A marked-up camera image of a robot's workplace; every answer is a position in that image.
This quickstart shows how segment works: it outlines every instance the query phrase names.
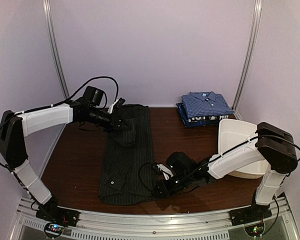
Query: white basket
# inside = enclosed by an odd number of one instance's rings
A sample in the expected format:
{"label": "white basket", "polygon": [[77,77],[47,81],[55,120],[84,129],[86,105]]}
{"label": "white basket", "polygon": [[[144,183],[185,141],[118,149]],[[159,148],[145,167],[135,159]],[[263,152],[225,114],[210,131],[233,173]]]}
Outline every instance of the white basket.
{"label": "white basket", "polygon": [[[242,143],[256,130],[257,125],[250,122],[235,119],[221,120],[219,123],[218,152],[224,153]],[[267,160],[257,161],[241,167],[229,175],[244,179],[258,179],[266,173],[268,165]]]}

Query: brown wooden surface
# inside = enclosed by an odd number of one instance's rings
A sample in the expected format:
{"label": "brown wooden surface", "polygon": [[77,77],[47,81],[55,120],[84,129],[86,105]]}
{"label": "brown wooden surface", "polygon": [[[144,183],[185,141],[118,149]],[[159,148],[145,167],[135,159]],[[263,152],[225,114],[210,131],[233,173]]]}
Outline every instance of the brown wooden surface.
{"label": "brown wooden surface", "polygon": [[[175,151],[196,161],[217,153],[218,127],[185,128],[177,108],[150,110],[154,156],[158,163]],[[108,205],[98,197],[107,134],[69,124],[62,133],[42,180],[63,207],[115,214],[196,213],[249,205],[260,179],[225,176],[191,193],[131,206]]]}

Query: folded blue shirt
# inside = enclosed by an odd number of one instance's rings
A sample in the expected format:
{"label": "folded blue shirt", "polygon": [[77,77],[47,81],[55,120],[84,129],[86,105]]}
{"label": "folded blue shirt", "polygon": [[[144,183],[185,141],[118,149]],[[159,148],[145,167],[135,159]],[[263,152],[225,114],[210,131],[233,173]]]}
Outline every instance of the folded blue shirt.
{"label": "folded blue shirt", "polygon": [[228,106],[224,97],[221,94],[215,94],[213,91],[190,92],[181,98],[189,119],[234,114],[234,111]]}
{"label": "folded blue shirt", "polygon": [[219,119],[216,120],[201,120],[201,121],[192,121],[190,119],[188,119],[187,114],[186,114],[186,110],[184,108],[184,104],[182,102],[177,103],[176,106],[178,107],[180,116],[181,116],[181,120],[183,122],[183,124],[187,127],[187,128],[195,128],[195,127],[200,127],[200,126],[209,126],[209,125],[218,125],[221,121],[221,119],[225,118],[227,119],[228,116],[223,116]]}

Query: light purple wall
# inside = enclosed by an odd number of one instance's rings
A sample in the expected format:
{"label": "light purple wall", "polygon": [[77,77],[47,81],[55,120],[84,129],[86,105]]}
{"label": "light purple wall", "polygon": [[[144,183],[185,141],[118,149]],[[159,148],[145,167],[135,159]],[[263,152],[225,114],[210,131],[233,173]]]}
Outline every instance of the light purple wall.
{"label": "light purple wall", "polygon": [[[238,110],[245,121],[266,121],[290,132],[300,146],[300,1],[263,1],[259,35]],[[283,190],[300,231],[300,163]]]}
{"label": "light purple wall", "polygon": [[[0,0],[0,120],[5,110],[26,110],[62,98],[42,0]],[[59,131],[55,127],[26,139],[37,173]],[[0,167],[0,240],[7,239],[22,193],[14,177]]]}
{"label": "light purple wall", "polygon": [[[91,77],[119,81],[128,103],[175,106],[189,91],[233,103],[254,0],[59,0],[51,12],[70,93]],[[112,102],[115,87],[93,83]]]}

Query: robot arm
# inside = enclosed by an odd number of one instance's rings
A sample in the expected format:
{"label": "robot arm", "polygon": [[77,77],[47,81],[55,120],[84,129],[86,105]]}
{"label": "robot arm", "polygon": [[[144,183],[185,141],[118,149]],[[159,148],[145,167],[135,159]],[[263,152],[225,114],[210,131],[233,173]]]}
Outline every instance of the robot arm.
{"label": "robot arm", "polygon": [[162,172],[171,170],[174,175],[156,183],[153,194],[166,197],[189,185],[205,186],[225,175],[257,161],[267,160],[269,166],[256,189],[252,204],[230,212],[232,225],[259,221],[272,215],[270,203],[287,174],[298,166],[295,144],[291,134],[266,122],[258,124],[257,131],[239,145],[196,163],[183,152],[174,152],[166,160],[168,167],[160,164]]}
{"label": "robot arm", "polygon": [[40,204],[37,217],[45,220],[58,220],[60,216],[77,218],[78,212],[68,210],[64,212],[58,207],[57,199],[43,184],[30,165],[25,146],[25,137],[32,133],[53,126],[75,122],[89,122],[105,128],[106,132],[128,130],[130,126],[119,115],[118,108],[125,102],[116,99],[111,105],[111,112],[97,108],[100,105],[104,92],[88,86],[82,97],[76,101],[69,100],[58,106],[39,108],[31,112],[14,113],[4,112],[1,119],[0,153],[6,161],[10,172],[18,179],[21,186]]}

